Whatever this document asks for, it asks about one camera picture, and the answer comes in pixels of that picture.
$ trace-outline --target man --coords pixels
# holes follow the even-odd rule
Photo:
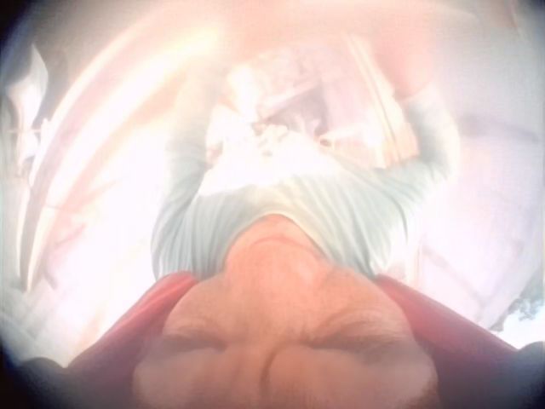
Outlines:
[[[403,258],[422,209],[457,169],[456,127],[413,33],[388,28],[375,41],[420,148],[387,170],[298,141],[290,147],[317,169],[279,147],[207,173],[204,137],[229,53],[193,62],[152,239],[159,281],[66,370],[89,406],[435,408],[440,396],[447,407],[487,407],[484,379],[513,350],[376,277]],[[243,183],[215,191],[234,165]],[[271,170],[267,183],[256,177]]]

